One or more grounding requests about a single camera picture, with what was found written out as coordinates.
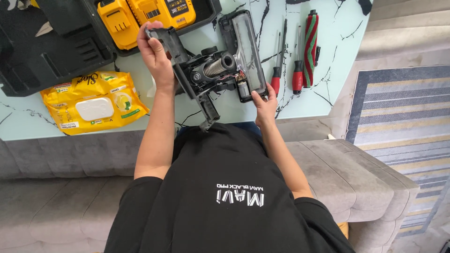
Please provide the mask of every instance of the striped rug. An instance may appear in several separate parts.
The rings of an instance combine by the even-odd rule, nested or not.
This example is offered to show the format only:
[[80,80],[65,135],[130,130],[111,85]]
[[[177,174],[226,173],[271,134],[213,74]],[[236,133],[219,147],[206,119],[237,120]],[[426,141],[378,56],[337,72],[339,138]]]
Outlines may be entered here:
[[450,66],[360,71],[346,140],[420,186],[397,237],[423,233],[450,186]]

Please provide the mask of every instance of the red screwdriver handle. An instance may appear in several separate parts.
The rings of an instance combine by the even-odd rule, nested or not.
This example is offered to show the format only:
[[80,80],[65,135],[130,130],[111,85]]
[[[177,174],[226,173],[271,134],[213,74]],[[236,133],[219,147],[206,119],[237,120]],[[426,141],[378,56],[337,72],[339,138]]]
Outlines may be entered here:
[[270,81],[270,86],[275,90],[275,94],[278,97],[278,91],[280,90],[280,68],[274,67],[274,74],[272,80]]
[[298,95],[302,92],[303,86],[303,72],[302,72],[303,61],[295,61],[294,73],[292,74],[292,92],[294,95]]

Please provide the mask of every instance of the wet wipes package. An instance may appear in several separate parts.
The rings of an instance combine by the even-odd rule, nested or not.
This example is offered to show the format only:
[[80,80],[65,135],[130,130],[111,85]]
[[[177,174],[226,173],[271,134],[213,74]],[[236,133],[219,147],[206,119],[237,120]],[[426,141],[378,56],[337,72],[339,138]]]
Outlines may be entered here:
[[127,125],[149,112],[129,73],[95,72],[40,92],[58,128],[75,135]]

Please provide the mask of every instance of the table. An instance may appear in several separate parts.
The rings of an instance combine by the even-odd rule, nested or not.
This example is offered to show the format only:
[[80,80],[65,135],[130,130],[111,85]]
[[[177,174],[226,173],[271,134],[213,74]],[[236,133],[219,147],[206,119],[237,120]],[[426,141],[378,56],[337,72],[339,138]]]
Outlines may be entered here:
[[[365,16],[356,0],[220,0],[222,13],[227,14],[240,9],[252,13],[257,34],[260,58],[265,78],[270,81],[275,66],[278,33],[283,32],[284,18],[288,19],[286,36],[285,64],[280,79],[278,119],[328,115],[333,103],[344,85],[353,61],[356,58],[369,15]],[[317,45],[321,47],[319,64],[314,70],[314,85],[303,88],[300,95],[292,94],[291,78],[293,63],[297,59],[297,27],[304,27],[310,10],[319,14]],[[186,49],[199,54],[204,48],[216,45],[224,49],[218,27],[214,22],[180,37]],[[152,87],[152,78],[140,54],[118,58],[116,65],[122,72],[130,72],[142,102],[151,109],[153,98],[147,97]],[[112,64],[101,70],[114,70]],[[221,115],[218,122],[253,121],[256,109],[253,103],[239,102],[237,91],[222,91],[220,95],[211,94],[214,105]],[[120,128],[102,131],[142,130],[149,117]],[[193,126],[204,121],[204,116],[195,100],[186,95],[176,96],[175,121]],[[25,98],[6,97],[0,91],[0,138],[2,140],[23,140],[64,136],[56,127],[39,93]]]

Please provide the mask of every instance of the screwdriver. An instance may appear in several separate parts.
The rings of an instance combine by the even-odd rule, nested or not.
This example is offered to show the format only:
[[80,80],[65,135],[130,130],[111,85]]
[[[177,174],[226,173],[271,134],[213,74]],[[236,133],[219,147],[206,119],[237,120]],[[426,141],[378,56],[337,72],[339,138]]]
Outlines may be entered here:
[[294,95],[298,95],[302,92],[302,86],[303,86],[303,61],[300,60],[300,45],[301,45],[301,37],[302,34],[302,26],[298,26],[298,52],[297,52],[297,58],[294,62],[295,68],[294,73],[292,74],[292,92]]
[[[275,90],[275,94],[278,97],[278,91],[280,89],[280,77],[281,77],[281,68],[283,66],[283,60],[284,60],[284,50],[286,49],[286,32],[288,30],[288,20],[284,19],[284,29],[283,29],[283,42],[281,45],[281,51],[279,51],[279,54],[277,55],[277,66],[274,67],[274,75],[272,76],[272,81],[270,82],[270,85]],[[280,48],[280,36],[281,33],[278,33],[278,49]]]
[[281,77],[281,71],[279,67],[279,57],[280,57],[280,44],[281,44],[281,32],[278,33],[278,47],[277,47],[277,63],[274,67],[274,74],[272,75],[272,80],[270,81],[270,86],[275,90],[275,94],[278,97],[278,91],[280,89],[280,77]]

